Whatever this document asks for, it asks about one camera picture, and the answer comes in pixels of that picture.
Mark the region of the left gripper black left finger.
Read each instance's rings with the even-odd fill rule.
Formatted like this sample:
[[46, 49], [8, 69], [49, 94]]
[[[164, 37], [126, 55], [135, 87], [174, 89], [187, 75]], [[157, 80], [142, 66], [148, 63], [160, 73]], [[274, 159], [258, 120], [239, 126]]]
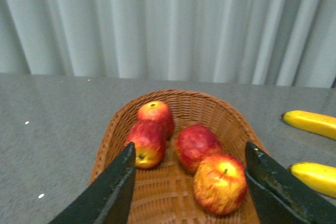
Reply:
[[127, 223], [136, 170], [135, 146], [130, 143], [51, 223]]

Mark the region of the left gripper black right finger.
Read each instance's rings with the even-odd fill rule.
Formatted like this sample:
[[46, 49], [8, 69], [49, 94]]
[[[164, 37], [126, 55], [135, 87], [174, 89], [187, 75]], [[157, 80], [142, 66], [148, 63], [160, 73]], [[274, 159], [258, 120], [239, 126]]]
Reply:
[[335, 223], [335, 205], [265, 153], [245, 146], [245, 176], [260, 223]]

